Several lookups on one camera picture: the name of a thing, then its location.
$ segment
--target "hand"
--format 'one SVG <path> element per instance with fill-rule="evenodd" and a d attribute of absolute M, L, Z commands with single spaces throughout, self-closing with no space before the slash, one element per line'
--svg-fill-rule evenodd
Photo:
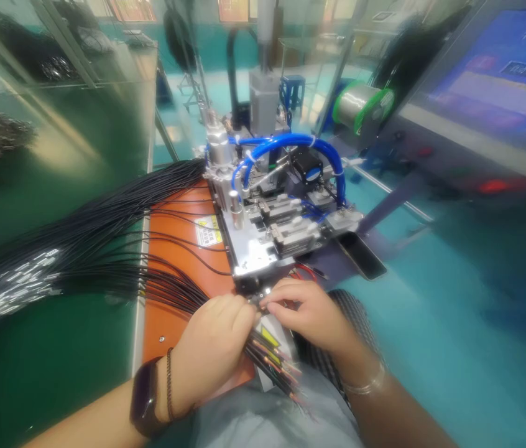
<path fill-rule="evenodd" d="M 300 307 L 298 310 L 285 308 L 283 301 L 300 302 Z M 346 351 L 353 343 L 360 343 L 352 325 L 317 283 L 282 279 L 261 301 L 261 306 L 267 306 L 284 327 L 300 333 L 332 355 Z"/>
<path fill-rule="evenodd" d="M 172 351 L 172 409 L 183 416 L 231 377 L 255 321 L 245 298 L 214 297 L 195 312 Z M 158 364 L 156 415 L 168 421 L 166 358 Z"/>

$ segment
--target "screen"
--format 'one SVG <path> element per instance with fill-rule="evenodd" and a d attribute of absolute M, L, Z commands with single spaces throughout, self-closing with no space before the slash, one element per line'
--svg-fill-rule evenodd
<path fill-rule="evenodd" d="M 375 280 L 387 272 L 387 268 L 381 263 L 381 260 L 354 232 L 341 235 L 338 241 L 365 278 Z"/>
<path fill-rule="evenodd" d="M 439 114 L 526 151 L 526 10 L 502 11 L 428 100 Z"/>

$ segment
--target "green wire spool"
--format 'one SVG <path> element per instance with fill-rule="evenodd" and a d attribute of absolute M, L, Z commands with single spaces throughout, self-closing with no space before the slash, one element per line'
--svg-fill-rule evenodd
<path fill-rule="evenodd" d="M 333 121 L 361 134 L 362 124 L 377 105 L 383 107 L 382 121 L 394 106 L 395 95 L 391 89 L 378 89 L 362 81 L 353 81 L 339 94 L 333 107 Z"/>

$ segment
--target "blue screen display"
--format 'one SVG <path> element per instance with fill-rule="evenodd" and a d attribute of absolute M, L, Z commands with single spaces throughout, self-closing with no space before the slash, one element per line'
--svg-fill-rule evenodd
<path fill-rule="evenodd" d="M 502 11 L 429 100 L 473 128 L 526 141 L 526 11 Z"/>

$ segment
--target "monitor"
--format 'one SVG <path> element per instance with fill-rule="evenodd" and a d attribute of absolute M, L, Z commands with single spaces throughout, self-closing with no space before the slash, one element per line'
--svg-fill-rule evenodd
<path fill-rule="evenodd" d="M 401 150 L 444 177 L 467 173 L 460 185 L 526 178 L 526 1 L 485 1 L 450 41 L 384 135 L 403 131 Z"/>

